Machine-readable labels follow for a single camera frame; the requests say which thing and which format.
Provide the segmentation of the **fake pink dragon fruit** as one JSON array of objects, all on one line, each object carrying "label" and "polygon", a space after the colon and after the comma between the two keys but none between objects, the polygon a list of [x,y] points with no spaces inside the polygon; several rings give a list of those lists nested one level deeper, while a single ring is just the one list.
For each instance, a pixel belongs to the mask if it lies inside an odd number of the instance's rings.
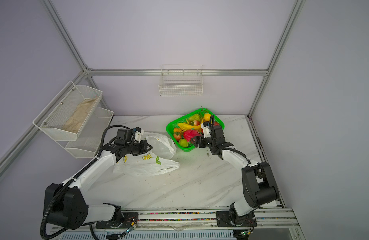
[{"label": "fake pink dragon fruit", "polygon": [[191,139],[198,137],[198,136],[202,136],[202,134],[200,134],[197,130],[191,129],[191,130],[184,131],[182,133],[182,136],[187,142],[190,143]]}]

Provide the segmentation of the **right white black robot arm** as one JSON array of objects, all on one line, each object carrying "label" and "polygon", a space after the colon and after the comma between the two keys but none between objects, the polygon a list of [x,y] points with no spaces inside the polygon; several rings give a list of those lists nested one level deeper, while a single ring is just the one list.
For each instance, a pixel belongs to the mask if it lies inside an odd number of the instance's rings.
[{"label": "right white black robot arm", "polygon": [[191,138],[196,148],[208,148],[212,155],[228,162],[241,171],[243,197],[232,203],[229,209],[229,224],[240,227],[252,221],[254,210],[277,200],[280,196],[272,169],[266,162],[251,161],[226,141],[221,126],[210,122],[201,124],[203,134]]}]

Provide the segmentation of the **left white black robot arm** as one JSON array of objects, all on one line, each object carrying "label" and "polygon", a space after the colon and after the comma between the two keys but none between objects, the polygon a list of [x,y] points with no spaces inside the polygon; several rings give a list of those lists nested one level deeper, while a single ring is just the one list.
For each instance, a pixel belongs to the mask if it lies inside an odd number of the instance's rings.
[{"label": "left white black robot arm", "polygon": [[61,184],[51,184],[45,190],[43,217],[40,235],[52,239],[66,230],[76,230],[81,226],[96,222],[110,222],[118,227],[123,222],[121,206],[103,203],[88,205],[84,196],[90,187],[108,169],[114,167],[128,155],[134,157],[152,150],[147,140],[142,139],[144,131],[116,125],[116,136],[105,143],[106,128],[102,134],[97,155],[81,170]]}]

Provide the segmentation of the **white plastic bag lemon print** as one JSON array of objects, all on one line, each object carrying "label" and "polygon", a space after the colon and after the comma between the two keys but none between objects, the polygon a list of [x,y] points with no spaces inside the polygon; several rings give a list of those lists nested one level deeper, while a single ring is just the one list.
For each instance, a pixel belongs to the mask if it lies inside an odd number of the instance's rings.
[{"label": "white plastic bag lemon print", "polygon": [[176,147],[171,138],[159,133],[145,132],[142,139],[152,146],[152,150],[140,156],[127,155],[114,165],[113,173],[152,177],[179,169],[180,163],[172,160]]}]

